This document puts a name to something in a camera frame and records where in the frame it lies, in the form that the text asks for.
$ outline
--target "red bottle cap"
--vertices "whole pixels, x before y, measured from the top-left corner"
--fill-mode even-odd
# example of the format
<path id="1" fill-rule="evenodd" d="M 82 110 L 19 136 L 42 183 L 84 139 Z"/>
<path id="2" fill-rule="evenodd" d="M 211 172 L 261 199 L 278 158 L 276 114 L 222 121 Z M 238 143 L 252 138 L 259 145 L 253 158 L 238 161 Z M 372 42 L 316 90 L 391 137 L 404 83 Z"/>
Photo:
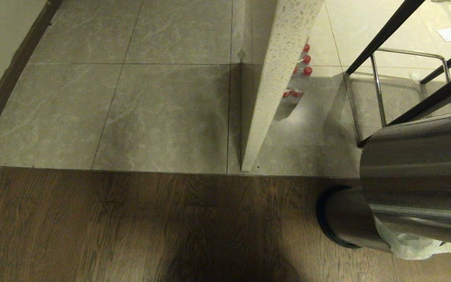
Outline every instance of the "red bottle cap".
<path id="1" fill-rule="evenodd" d="M 311 67 L 304 68 L 304 75 L 311 75 L 311 73 L 313 73 L 313 68 Z"/>
<path id="2" fill-rule="evenodd" d="M 311 56 L 305 55 L 305 56 L 302 58 L 302 62 L 304 62 L 304 64 L 308 64 L 309 62 L 311 62 Z"/>

